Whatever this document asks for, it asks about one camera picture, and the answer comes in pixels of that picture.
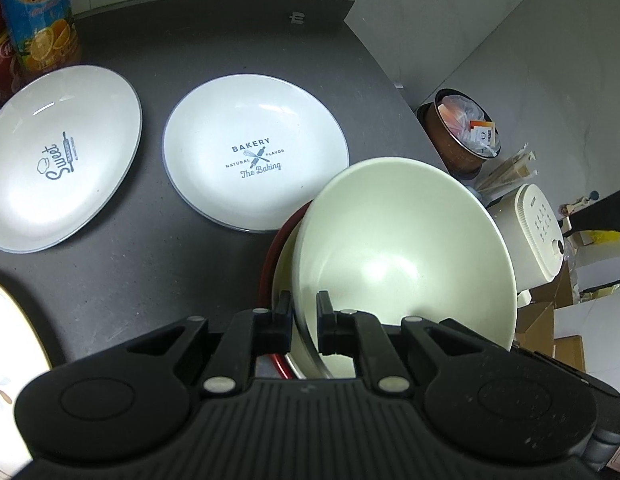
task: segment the gray table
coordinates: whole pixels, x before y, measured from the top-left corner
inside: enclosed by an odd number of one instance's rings
[[[168,115],[203,82],[232,73],[285,79],[331,111],[351,163],[401,155],[443,168],[408,105],[343,24],[351,0],[252,1],[162,0],[79,20],[84,61],[127,78],[144,126],[128,176],[85,228],[40,253],[0,251],[0,283],[30,316],[54,364],[191,314],[223,328],[254,306],[274,234],[236,232],[203,218],[177,195],[162,165]],[[260,22],[228,18],[247,6],[253,14],[264,9]],[[215,10],[221,7],[224,14]],[[297,7],[308,26],[288,20]]]

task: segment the silver screw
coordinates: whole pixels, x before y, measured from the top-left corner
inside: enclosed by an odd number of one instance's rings
[[[235,386],[234,379],[224,376],[210,377],[203,383],[203,389],[211,394],[226,394]]]
[[[387,394],[401,394],[408,388],[410,383],[408,379],[399,376],[384,377],[378,382],[378,386],[381,390]]]

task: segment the bottle label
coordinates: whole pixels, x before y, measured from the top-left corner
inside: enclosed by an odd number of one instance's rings
[[[50,72],[74,60],[79,42],[70,0],[1,0],[21,63]]]

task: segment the red bowl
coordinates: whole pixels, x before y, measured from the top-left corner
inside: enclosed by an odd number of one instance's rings
[[[270,244],[270,248],[268,249],[268,254],[266,254],[266,259],[263,263],[263,267],[261,268],[261,277],[259,279],[259,293],[257,295],[257,306],[260,308],[270,308],[271,300],[272,300],[272,282],[274,280],[274,271],[277,268],[277,262],[279,261],[279,257],[281,256],[281,251],[283,250],[283,246],[286,244],[290,233],[295,229],[297,224],[301,222],[301,219],[306,214],[308,210],[308,206],[310,203],[301,206],[287,221],[277,235],[274,237],[274,240]],[[296,379],[296,375],[290,369],[288,365],[288,361],[286,361],[285,356],[281,354],[270,354],[270,359],[274,364],[277,372],[284,379]]]

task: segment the white plate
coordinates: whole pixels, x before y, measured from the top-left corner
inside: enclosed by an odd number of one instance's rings
[[[14,476],[31,460],[14,421],[14,401],[26,384],[49,370],[30,322],[0,286],[0,480]]]
[[[128,172],[141,135],[132,86],[111,70],[72,66],[0,111],[0,249],[33,253],[90,221]]]
[[[315,345],[319,290],[381,323],[451,317],[512,344],[517,294],[500,232],[462,184],[416,160],[374,158],[335,177],[301,221],[292,277],[297,326]],[[322,359],[335,377],[353,374],[345,356]]]
[[[244,231],[279,229],[348,167],[337,121],[281,79],[209,81],[173,110],[164,132],[170,181],[196,211]]]

